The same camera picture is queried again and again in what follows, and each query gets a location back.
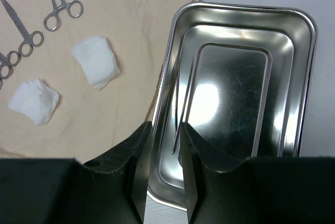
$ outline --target metal instrument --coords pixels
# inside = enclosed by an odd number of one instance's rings
[[[32,51],[33,51],[34,47],[39,47],[44,42],[43,33],[41,31],[34,31],[33,33],[29,34],[29,32],[27,31],[27,29],[25,28],[25,26],[21,22],[20,18],[17,16],[15,10],[10,6],[10,4],[6,0],[0,0],[0,1],[4,5],[7,13],[11,17],[11,19],[13,20],[15,26],[20,31],[20,33],[21,33],[21,35],[24,39],[23,42],[19,45],[18,54],[22,57],[30,56],[32,54]],[[39,35],[41,37],[39,43],[34,43],[34,36],[35,35]],[[29,47],[29,51],[26,54],[23,53],[23,47],[25,45],[27,45]]]
[[[173,140],[173,148],[172,148],[172,154],[174,154],[174,152],[176,151],[176,145],[178,142],[178,137],[179,137],[179,133],[180,133],[180,123],[183,120],[184,117],[184,113],[185,113],[185,109],[186,109],[186,102],[187,102],[187,97],[188,97],[188,92],[189,89],[191,87],[191,81],[192,81],[192,72],[193,72],[193,62],[194,59],[192,59],[192,63],[191,63],[191,70],[189,71],[189,77],[188,77],[188,82],[187,82],[187,87],[186,87],[186,92],[185,92],[185,98],[184,98],[184,104],[183,104],[183,108],[182,108],[182,114],[180,116],[180,120],[179,120],[179,124],[178,127],[176,128],[176,133],[174,135],[174,140]],[[180,72],[180,66],[178,67],[178,77],[177,77],[177,87],[176,87],[176,108],[175,108],[175,118],[177,118],[178,116],[178,94],[179,94],[179,72]]]
[[[0,53],[0,79],[7,79],[12,73],[12,67],[8,64],[6,57]]]
[[[13,55],[16,55],[16,60],[15,62],[12,61],[12,57]],[[1,52],[0,52],[0,59],[5,61],[6,64],[8,64],[10,67],[15,67],[19,64],[19,62],[21,61],[21,55],[19,54],[19,52],[12,50],[10,51],[7,56],[4,56]]]
[[[72,18],[78,18],[78,17],[80,17],[83,14],[84,6],[83,6],[83,4],[80,1],[72,0],[72,1],[70,1],[68,3],[65,0],[60,0],[60,1],[61,1],[61,4],[59,6],[57,6],[56,1],[55,0],[51,0],[53,11],[50,14],[48,14],[44,18],[44,21],[43,21],[44,27],[48,31],[55,31],[55,30],[57,30],[61,26],[61,20],[60,20],[60,18],[59,18],[59,16],[58,16],[57,13],[59,11],[61,11],[62,9],[66,9],[66,11],[68,12],[69,16],[72,17]],[[76,3],[78,3],[80,5],[80,11],[79,11],[79,13],[77,15],[73,16],[71,14],[70,9],[71,9],[71,6],[73,4],[76,4]],[[54,17],[56,19],[56,25],[53,28],[48,27],[48,24],[47,24],[47,21],[51,17]]]

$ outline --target forceps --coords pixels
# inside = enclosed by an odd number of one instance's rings
[[[194,63],[194,59],[192,59],[192,63],[191,63],[191,69],[189,71],[189,76],[188,76],[188,81],[187,81],[187,87],[186,87],[186,93],[185,93],[185,98],[184,98],[184,103],[183,103],[183,108],[182,108],[182,112],[181,112],[181,116],[180,116],[180,120],[179,120],[179,125],[177,127],[177,122],[175,122],[175,126],[176,128],[176,133],[174,135],[174,139],[173,139],[173,146],[172,146],[172,154],[174,154],[174,152],[176,151],[176,147],[177,147],[177,142],[178,142],[178,137],[180,134],[180,126],[181,126],[181,122],[184,118],[184,113],[185,113],[185,108],[186,108],[186,102],[187,102],[187,98],[188,98],[188,92],[191,86],[191,82],[192,82],[192,72],[193,72],[193,63]],[[180,63],[179,63],[179,67],[178,67],[178,74],[177,74],[177,87],[179,86],[179,78],[180,78]],[[178,90],[176,90],[176,109],[175,109],[175,118],[177,118],[177,108],[178,108],[178,96],[179,96],[179,88]]]
[[[58,12],[61,11],[62,9],[66,9],[66,11],[68,12],[69,16],[72,17],[72,18],[78,18],[80,17],[82,14],[83,14],[83,11],[84,11],[84,6],[83,4],[78,1],[78,0],[72,0],[70,2],[66,2],[65,0],[60,0],[61,1],[61,4],[59,6],[57,6],[56,4],[56,1],[55,0],[51,0],[52,2],[52,7],[53,7],[53,11],[48,14],[45,18],[44,18],[44,21],[43,21],[43,24],[44,24],[44,27],[46,28],[46,30],[48,31],[55,31],[57,30],[60,26],[61,26],[61,20],[59,19],[59,16],[58,16]],[[73,16],[71,14],[71,6],[75,3],[78,3],[80,5],[80,11],[77,15]],[[53,28],[49,28],[48,25],[47,25],[47,21],[50,17],[54,17],[56,19],[56,25],[53,27]]]
[[[15,26],[17,29],[20,31],[22,37],[23,37],[23,42],[20,44],[19,49],[18,49],[18,54],[22,57],[28,57],[32,54],[32,51],[34,47],[39,47],[42,45],[44,42],[44,35],[41,31],[34,31],[33,33],[29,34],[28,31],[26,30],[25,26],[21,22],[20,18],[17,16],[15,10],[10,6],[10,4],[6,0],[0,0],[2,4],[4,5],[7,13],[13,20]],[[35,35],[40,35],[41,39],[39,43],[34,43],[34,36]],[[23,47],[27,45],[29,47],[29,52],[24,54],[22,52]]]

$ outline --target stainless steel tray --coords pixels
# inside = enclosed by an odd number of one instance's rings
[[[316,39],[313,19],[297,9],[182,7],[173,18],[154,113],[149,196],[185,208],[179,143],[172,154],[181,117],[239,160],[298,156]]]

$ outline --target white surface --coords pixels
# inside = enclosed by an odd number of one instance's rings
[[[204,0],[227,4],[282,6],[300,8],[309,13],[317,23],[319,36],[311,80],[309,102],[305,118],[305,132],[301,146],[302,156],[327,156],[335,154],[335,12],[334,0]],[[159,206],[148,200],[145,224],[187,223],[186,213]]]

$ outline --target beige cloth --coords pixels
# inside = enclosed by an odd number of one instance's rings
[[[32,33],[44,33],[44,44],[15,67],[0,91],[0,147],[29,157],[76,157],[84,162],[128,137],[143,121],[156,90],[171,20],[192,0],[79,0],[84,14],[72,19],[59,12],[56,32],[43,27],[50,0],[7,0]],[[0,5],[0,51],[17,50],[22,37]],[[96,91],[71,56],[71,48],[95,35],[106,36],[121,73]],[[35,127],[7,104],[24,81],[40,78],[60,93],[46,126]]]

